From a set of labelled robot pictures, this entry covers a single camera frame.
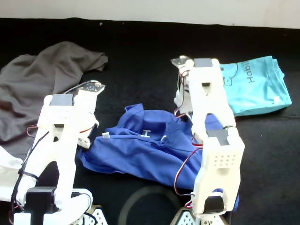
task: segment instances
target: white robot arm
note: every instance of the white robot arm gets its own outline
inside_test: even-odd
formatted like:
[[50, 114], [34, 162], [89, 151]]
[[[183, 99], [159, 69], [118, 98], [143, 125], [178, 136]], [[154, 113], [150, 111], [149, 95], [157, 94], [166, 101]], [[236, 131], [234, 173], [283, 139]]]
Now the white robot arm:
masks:
[[[192, 134], [203, 144], [191, 206], [194, 216], [205, 224], [204, 221], [213, 221], [216, 216], [233, 210], [245, 145], [226, 98], [218, 60], [181, 56], [171, 61], [179, 69], [181, 80], [174, 102], [181, 115], [193, 113]], [[222, 124], [222, 130], [206, 130], [205, 119], [210, 113]]]
[[[88, 149], [99, 122], [94, 116], [97, 95], [105, 85], [89, 81], [77, 87], [77, 95], [46, 96], [33, 147], [19, 170], [12, 193], [14, 225], [69, 225], [92, 205], [86, 189], [73, 189], [77, 144]], [[35, 187], [47, 165], [56, 161], [56, 187]], [[14, 205], [24, 210], [14, 214]]]

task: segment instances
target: black table surface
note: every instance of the black table surface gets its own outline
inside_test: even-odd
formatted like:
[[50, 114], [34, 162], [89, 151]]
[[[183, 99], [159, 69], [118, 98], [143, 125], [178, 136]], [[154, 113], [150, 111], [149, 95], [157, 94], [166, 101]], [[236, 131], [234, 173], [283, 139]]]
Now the black table surface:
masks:
[[[272, 55], [285, 73], [293, 104], [279, 112], [237, 118], [246, 149], [240, 205], [232, 224], [300, 224], [300, 30], [71, 18], [0, 19], [0, 31], [0, 67], [20, 54], [38, 54], [60, 41], [106, 53], [109, 64], [104, 72], [91, 71], [82, 78], [107, 85], [95, 112], [101, 124], [98, 134], [115, 126], [127, 105], [174, 110], [177, 69], [172, 58], [185, 54], [231, 63]], [[128, 174], [91, 172], [76, 163], [74, 187], [93, 193], [94, 204], [103, 206], [110, 225], [118, 224], [125, 202], [145, 187], [156, 191], [137, 200], [127, 225], [168, 225], [187, 201], [176, 197], [172, 187]], [[53, 169], [46, 171], [46, 183], [53, 174]], [[8, 203], [1, 202], [1, 224], [8, 223], [7, 214]]]

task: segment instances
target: black wire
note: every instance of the black wire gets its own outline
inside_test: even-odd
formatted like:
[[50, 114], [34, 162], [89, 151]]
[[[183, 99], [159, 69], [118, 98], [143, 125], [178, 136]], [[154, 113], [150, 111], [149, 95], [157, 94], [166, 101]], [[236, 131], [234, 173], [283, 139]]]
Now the black wire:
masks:
[[[36, 146], [38, 145], [38, 143], [43, 140], [47, 135], [49, 134], [49, 131], [47, 131], [38, 141], [37, 143], [34, 145], [33, 148], [31, 148], [29, 150], [29, 153], [27, 154], [27, 157], [25, 158], [23, 164], [22, 164], [22, 167], [20, 170], [24, 170], [25, 167], [26, 167], [26, 164], [27, 164], [27, 161], [28, 161], [28, 158], [29, 156], [31, 155], [31, 153], [33, 152], [33, 150], [36, 148]], [[12, 195], [11, 195], [11, 199], [10, 199], [10, 211], [11, 211], [11, 217], [12, 217], [12, 220], [14, 218], [14, 203], [16, 201], [16, 196], [17, 196], [17, 192], [18, 192], [18, 187], [19, 187], [19, 184], [21, 182], [21, 179], [22, 179], [22, 176], [23, 176], [23, 173], [19, 173], [19, 177], [15, 183], [15, 186], [14, 186], [14, 189], [13, 189], [13, 192], [12, 192]]]
[[90, 214], [90, 213], [88, 213], [88, 212], [85, 212], [84, 215], [87, 215], [87, 216], [93, 218], [93, 219], [94, 219], [94, 225], [96, 225], [96, 224], [98, 223], [96, 217], [94, 217], [92, 214]]

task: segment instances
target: clothing tag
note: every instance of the clothing tag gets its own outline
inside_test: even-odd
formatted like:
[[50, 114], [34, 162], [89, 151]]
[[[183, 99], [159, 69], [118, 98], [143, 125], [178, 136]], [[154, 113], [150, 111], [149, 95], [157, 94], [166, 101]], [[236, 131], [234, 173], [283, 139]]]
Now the clothing tag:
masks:
[[280, 97], [279, 97], [279, 96], [275, 96], [275, 97], [273, 98], [273, 104], [274, 104], [274, 105], [278, 105], [279, 102], [280, 102]]
[[103, 138], [111, 138], [111, 136], [109, 135], [108, 132], [102, 133], [102, 137], [103, 137]]

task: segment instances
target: cable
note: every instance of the cable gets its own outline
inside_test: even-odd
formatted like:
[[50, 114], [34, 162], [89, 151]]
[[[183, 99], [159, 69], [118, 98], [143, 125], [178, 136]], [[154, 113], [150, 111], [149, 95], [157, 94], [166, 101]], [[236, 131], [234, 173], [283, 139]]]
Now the cable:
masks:
[[38, 126], [35, 124], [35, 125], [31, 125], [31, 126], [29, 126], [29, 127], [27, 127], [26, 128], [26, 133], [27, 133], [27, 135], [29, 136], [29, 137], [32, 137], [32, 138], [34, 138], [34, 136], [32, 136], [29, 132], [28, 132], [28, 129], [29, 128], [37, 128]]
[[175, 193], [179, 196], [191, 196], [191, 195], [194, 195], [193, 193], [190, 193], [190, 194], [180, 194], [177, 190], [177, 180], [178, 180], [178, 177], [183, 169], [183, 167], [185, 166], [185, 164], [188, 162], [188, 160], [192, 157], [193, 154], [195, 154], [199, 149], [202, 149], [202, 148], [197, 148], [195, 149], [188, 157], [187, 159], [183, 162], [183, 164], [181, 165], [181, 167], [179, 168], [179, 170], [177, 171], [177, 174], [175, 176], [175, 181], [174, 181], [174, 190], [175, 190]]
[[186, 79], [186, 76], [185, 77], [183, 77], [183, 81], [181, 81], [181, 83], [182, 83], [182, 86], [183, 86], [183, 94], [182, 94], [182, 100], [181, 100], [181, 104], [180, 104], [180, 106], [178, 106], [175, 110], [174, 110], [174, 116], [176, 116], [177, 115], [177, 112], [179, 111], [179, 109], [183, 106], [183, 100], [184, 100], [184, 92], [185, 92], [185, 90], [184, 90], [184, 85], [185, 85], [185, 79]]
[[192, 209], [193, 208], [193, 206], [191, 206], [192, 202], [193, 202], [192, 200], [188, 201], [187, 203], [185, 203], [184, 207], [188, 209]]
[[76, 86], [74, 86], [74, 87], [72, 87], [72, 88], [66, 90], [65, 92], [63, 92], [63, 94], [67, 94], [67, 93], [69, 93], [70, 91], [72, 91], [72, 90], [74, 90], [74, 89], [76, 89], [76, 88], [80, 88], [80, 87], [82, 87], [83, 85], [85, 85], [85, 84], [87, 84], [87, 83], [97, 83], [97, 82], [99, 82], [99, 81], [96, 81], [96, 80], [85, 81], [85, 82], [83, 82], [83, 83], [81, 83], [81, 84], [79, 84], [79, 85], [76, 85]]
[[[22, 164], [22, 167], [19, 171], [24, 171], [25, 167], [26, 167], [26, 164], [27, 164], [27, 161], [28, 161], [28, 158], [29, 156], [31, 155], [31, 153], [33, 152], [33, 150], [36, 148], [36, 146], [39, 144], [39, 142], [41, 140], [43, 140], [47, 135], [49, 134], [49, 131], [47, 131], [38, 141], [37, 143], [34, 145], [33, 148], [31, 148], [27, 154], [27, 157], [25, 158], [23, 164]], [[17, 192], [18, 192], [18, 187], [19, 187], [19, 184], [21, 182], [21, 179], [22, 179], [22, 176], [23, 176], [23, 173], [20, 172], [19, 173], [19, 177], [15, 183], [15, 186], [14, 186], [14, 189], [13, 189], [13, 192], [12, 192], [12, 195], [11, 195], [11, 199], [10, 199], [10, 217], [9, 217], [9, 221], [11, 224], [14, 224], [13, 223], [13, 217], [14, 217], [14, 204], [16, 202], [16, 196], [17, 196]]]
[[84, 133], [84, 132], [87, 132], [87, 131], [91, 130], [91, 129], [92, 129], [94, 126], [95, 126], [95, 125], [93, 125], [93, 126], [92, 126], [92, 127], [90, 127], [89, 129], [86, 129], [86, 130], [80, 131], [79, 133], [80, 133], [80, 134], [82, 134], [82, 133]]
[[196, 144], [196, 143], [194, 143], [194, 142], [193, 142], [194, 139], [195, 139], [195, 134], [194, 134], [193, 137], [192, 137], [192, 145], [195, 146], [195, 147], [201, 147], [201, 148], [202, 148], [202, 147], [203, 147], [203, 144]]
[[98, 223], [96, 217], [94, 217], [92, 214], [88, 213], [88, 212], [84, 212], [84, 215], [87, 215], [89, 217], [91, 217], [94, 220], [94, 225], [96, 225]]

